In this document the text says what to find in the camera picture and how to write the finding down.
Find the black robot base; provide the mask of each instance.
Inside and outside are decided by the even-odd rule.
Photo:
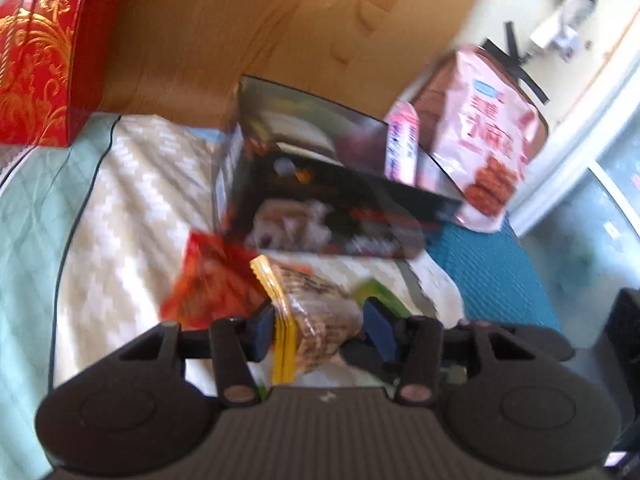
[[[364,332],[342,355],[397,380],[393,399],[277,386],[261,400],[247,360],[268,351],[268,304],[204,331],[160,324],[44,399],[36,432],[49,479],[606,478],[618,412],[561,364],[573,353],[561,335],[489,322],[444,330],[396,319],[375,298]],[[212,359],[218,397],[184,380],[191,358]],[[449,364],[465,367],[463,384],[442,381]]]

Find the food image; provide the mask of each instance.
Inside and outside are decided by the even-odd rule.
[[[318,200],[265,200],[245,240],[249,247],[321,251],[331,238],[324,217],[331,208]]]
[[[510,186],[515,186],[518,182],[518,174],[515,171],[507,168],[503,163],[501,163],[497,158],[493,155],[490,155],[486,160],[487,166],[490,171],[495,173],[495,175],[506,184]]]
[[[465,189],[465,198],[474,208],[485,216],[496,216],[503,208],[500,202],[483,187],[472,184]]]
[[[465,189],[466,201],[485,216],[497,216],[513,196],[517,181],[515,171],[490,155],[486,166],[476,171],[475,183]]]
[[[507,202],[515,191],[515,186],[501,180],[490,168],[482,168],[476,172],[476,184],[489,191],[503,204]]]

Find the packaged food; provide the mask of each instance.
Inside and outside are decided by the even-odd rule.
[[[418,114],[411,104],[397,102],[389,114],[385,176],[408,186],[414,186],[417,161]]]
[[[357,301],[360,307],[364,306],[364,302],[367,301],[367,299],[374,297],[380,300],[395,316],[411,316],[411,313],[407,307],[404,306],[404,303],[375,278],[369,278],[357,284],[351,291],[351,297]]]
[[[223,317],[249,316],[268,299],[249,266],[255,257],[219,236],[190,231],[180,276],[160,306],[161,319],[203,329]]]
[[[267,256],[252,260],[251,267],[276,309],[273,384],[315,369],[360,331],[357,303],[334,282]]]
[[[471,49],[456,52],[431,152],[465,194],[456,215],[462,226],[486,233],[500,229],[538,126],[536,107],[482,57]]]

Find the green package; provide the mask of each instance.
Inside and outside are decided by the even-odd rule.
[[[378,300],[380,300],[395,316],[411,316],[411,313],[407,307],[404,306],[402,301],[398,300],[394,293],[375,278],[369,278],[368,280],[359,283],[351,291],[351,297],[356,300],[360,308],[364,306],[366,299],[371,296],[378,298]]]

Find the bed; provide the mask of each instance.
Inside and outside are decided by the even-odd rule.
[[[220,138],[157,116],[94,114],[69,149],[0,146],[0,477],[46,474],[33,430],[42,397],[158,323],[190,228],[211,229]],[[448,226],[399,264],[282,257],[342,285],[375,276],[445,326],[469,317],[559,328],[508,226],[489,236]],[[323,379],[342,380],[332,373]],[[206,363],[189,362],[187,376],[214,393]]]

